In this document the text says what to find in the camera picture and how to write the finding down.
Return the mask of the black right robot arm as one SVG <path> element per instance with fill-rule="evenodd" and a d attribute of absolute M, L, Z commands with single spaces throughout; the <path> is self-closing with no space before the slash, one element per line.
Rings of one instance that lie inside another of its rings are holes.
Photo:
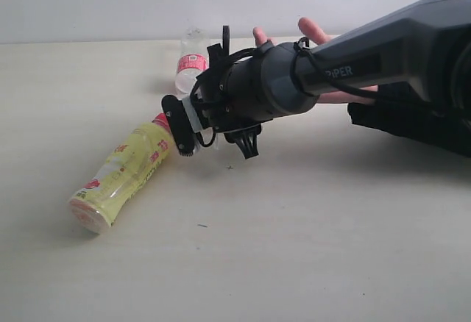
<path fill-rule="evenodd" d="M 470 0 L 420 0 L 310 48 L 266 41 L 225 57 L 191 92 L 190 133 L 222 133 L 246 157 L 267 121 L 332 91 L 354 124 L 470 154 Z"/>

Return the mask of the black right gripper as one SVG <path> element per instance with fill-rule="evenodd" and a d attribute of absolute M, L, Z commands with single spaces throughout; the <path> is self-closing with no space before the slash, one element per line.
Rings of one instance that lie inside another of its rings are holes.
<path fill-rule="evenodd" d="M 246 159 L 258 156 L 257 136 L 265 121 L 259 62 L 218 62 L 197 78 L 201 98 L 196 110 L 228 143 L 239 147 Z"/>

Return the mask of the black sleeved forearm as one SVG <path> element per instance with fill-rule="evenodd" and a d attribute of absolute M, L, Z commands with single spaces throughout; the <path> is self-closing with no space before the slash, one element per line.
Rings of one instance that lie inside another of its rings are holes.
<path fill-rule="evenodd" d="M 357 126 L 470 157 L 470 129 L 453 116 L 382 101 L 350 102 L 347 112 Z"/>

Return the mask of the person's open bare hand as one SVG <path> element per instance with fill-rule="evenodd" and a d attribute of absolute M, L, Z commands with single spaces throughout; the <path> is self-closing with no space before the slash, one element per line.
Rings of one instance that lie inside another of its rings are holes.
<path fill-rule="evenodd" d="M 323 43 L 327 43 L 332 39 L 330 35 L 325 33 L 318 24 L 316 24 L 314 21 L 312 21 L 309 18 L 302 17 L 300 20 L 298 20 L 298 28 L 300 32 L 308 37 L 310 40 L 312 40 L 316 45 L 322 45 Z M 260 27 L 255 27 L 252 30 L 252 35 L 255 39 L 255 45 L 260 46 L 263 45 L 267 41 L 273 41 L 268 35 L 260 28 Z M 318 102 L 320 104 L 349 104 L 349 103 L 355 103 L 355 104 L 363 104 L 363 105 L 368 105 L 368 104 L 374 104 L 375 101 L 373 99 L 369 98 L 364 98 L 360 96 L 354 96 L 348 93 L 344 93 L 341 91 L 335 91 L 332 93 L 326 93 L 322 94 Z"/>

